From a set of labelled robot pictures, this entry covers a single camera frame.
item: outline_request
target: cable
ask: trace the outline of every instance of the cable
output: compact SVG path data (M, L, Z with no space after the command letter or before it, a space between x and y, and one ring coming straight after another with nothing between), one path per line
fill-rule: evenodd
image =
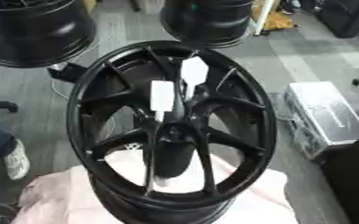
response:
M89 53L91 51L93 51L94 49L96 49L96 47L100 46L103 42L108 41L109 39L114 38L114 35L108 35L106 36L106 38L100 40L98 43L96 43L96 45L90 47L89 49L86 49L84 52L81 52L76 58L74 58L71 63L76 62L77 60L79 60L84 54ZM69 100L69 97L65 94L62 94L56 87L55 87L55 80L52 79L52 91L59 95L60 97ZM110 117L109 119L109 123L111 123L111 128L109 129L109 132L107 134L107 136L105 137L105 139L109 138L113 133L114 130L116 129L116 120L114 119L114 117Z
M76 61L79 60L84 54L93 51L94 49L96 49L96 47L100 46L103 42L106 42L106 41L108 41L109 39L112 39L112 38L114 38L114 35L108 35L108 36L106 36L106 38L99 40L98 43L96 43L96 45L94 45L94 46L92 46L91 48L86 49L84 52L80 53L80 54L79 54L76 58L74 58L71 62L72 62L72 63L76 62Z
M52 79L52 91L54 93L56 93L57 95L59 95L60 97L69 100L69 97L67 97L66 95L62 94L59 90L57 90L57 88L55 87L55 79Z
M18 211L16 208L12 207L12 205L16 205L17 203L0 203L0 207L7 208L8 210L12 211L16 214ZM0 218L6 219L6 223L11 223L11 217L7 215L1 215Z

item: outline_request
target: floor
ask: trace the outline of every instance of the floor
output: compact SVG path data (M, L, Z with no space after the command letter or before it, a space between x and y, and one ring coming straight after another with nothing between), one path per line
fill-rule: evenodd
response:
M85 53L78 63L89 65L104 53L130 43L172 39L158 23L157 14L134 13L123 0L110 0L98 6L98 45ZM238 46L220 50L239 62L270 94L281 93L294 81L332 81L359 114L359 87L350 82L359 76L359 38L337 39L312 15L292 16L299 25L269 37L248 37ZM68 94L71 85L55 82ZM26 145L32 160L29 176L18 182L7 180L0 165L0 201L17 201L23 186L35 177L60 172L79 164L65 131L67 100L51 90L51 79L44 69L0 67L0 101L16 102L20 112L0 111L0 128L15 134ZM278 147L271 169L289 177L286 195L301 224L345 224L345 215L322 177L290 144L280 127Z

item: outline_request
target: black wheel rim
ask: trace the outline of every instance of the black wheel rim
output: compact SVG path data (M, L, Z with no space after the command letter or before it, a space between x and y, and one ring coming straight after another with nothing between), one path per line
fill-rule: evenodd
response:
M194 101L184 104L186 111L184 116L179 119L173 118L166 123L154 122L153 113L149 110L148 97L144 97L143 93L140 94L148 91L137 86L143 86L144 82L151 80L166 79L176 81L176 87L178 87L180 84L177 75L179 67L175 65L178 61L194 55L204 59L214 72L209 75L206 84L199 88L199 96L195 97ZM160 71L160 74L157 74L158 78L145 77L141 79L143 81L136 84L128 80L131 77L130 67L136 66L137 63L155 65ZM91 94L94 91L90 89L93 88L97 77L103 77L102 79L111 77L116 80L116 89L105 90L106 92L103 91L104 93L99 95ZM247 99L243 99L240 95L227 96L221 92L221 89L241 89ZM99 129L113 113L123 106L134 110L137 119L141 120L139 126L125 134L97 143L94 140L93 130ZM254 144L246 143L241 138L218 129L212 129L205 123L206 117L217 108L225 107L230 108L230 111L234 111L240 117L243 114L252 117L252 123L257 126L258 136ZM101 122L91 122L91 117L95 114L102 117ZM160 144L162 136L169 127L177 128L191 139L204 169L203 190L174 194L155 192L151 189L155 167L153 165L154 149L157 144ZM97 60L75 85L70 96L67 130L71 144L91 178L103 185L106 191L138 207L148 209L154 207L159 211L184 213L217 206L222 210L223 203L227 204L234 199L264 172L271 161L277 135L276 120L268 96L250 74L233 60L218 52L194 49L189 45L174 41L152 41L130 45ZM145 153L147 169L144 186L131 183L112 170L103 160L113 148L131 143L147 144L147 148L151 149L150 152ZM242 163L226 180L216 184L208 148L211 143L237 148L250 159Z

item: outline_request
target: wheel spoke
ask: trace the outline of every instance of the wheel spoke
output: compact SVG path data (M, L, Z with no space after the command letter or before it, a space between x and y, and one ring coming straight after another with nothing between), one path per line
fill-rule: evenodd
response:
M212 144L222 144L222 145L226 145L229 147L233 147L233 148L239 150L240 152L242 152L242 154L244 156L249 156L249 157L253 157L253 158L260 157L263 154L265 154L264 148L252 146L248 143L245 143L239 137L232 136L232 135L225 133L221 130L213 129L213 128L209 127L207 132L209 134L209 142Z
M144 150L147 151L147 158L145 161L145 175L144 175L144 195L147 196L153 191L153 183L155 180L155 149L157 145L152 136L149 137L149 143Z
M217 189L215 185L214 171L212 169L211 155L209 153L207 139L202 140L197 147L197 152L204 171L204 192L208 195L216 195Z
M98 131L96 127L96 118L93 115L82 114L82 126L84 129L84 137L86 139L86 145L92 145L95 142L94 133Z
M145 50L150 54L152 60L158 65L158 67L165 73L165 78L168 81L174 81L173 70L166 60L161 59L150 46L146 47Z
M219 92L220 88L224 84L226 80L229 79L229 77L236 73L236 67L231 68L222 78L222 80L219 82L219 84L216 86L216 91Z
M119 136L113 136L109 139L95 143L90 150L94 159L101 159L106 156L108 151L118 146L133 143L142 143L146 140L146 133L141 129L134 129Z
M217 95L207 99L208 102L217 103L225 106L234 106L243 110L249 110L256 114L261 114L265 111L265 106L255 102L246 101L232 96Z
M125 74L121 72L118 68L116 68L113 64L111 64L109 61L106 61L104 63L106 67L109 67L111 71L113 71L116 74L116 77L119 79L119 81L126 87L126 88L132 88L132 85L128 80L125 78Z

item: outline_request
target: pink cloth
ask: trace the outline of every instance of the pink cloth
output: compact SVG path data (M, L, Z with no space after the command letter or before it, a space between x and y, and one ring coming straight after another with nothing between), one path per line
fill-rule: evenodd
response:
M137 167L142 168L142 163L137 161L134 153L135 151L116 153L115 157L107 160L116 170L128 172L127 178L136 177L137 174L133 171ZM217 157L213 157L213 163L215 176L227 176L235 169ZM195 168L191 166L188 170L189 181L194 183L199 179L192 178L196 173ZM248 191L237 197L233 206L216 224L245 221L254 224L298 224L290 204L285 199L286 182L285 174L266 171ZM122 223L103 208L82 166L37 178L24 189L19 205L22 210L13 224Z

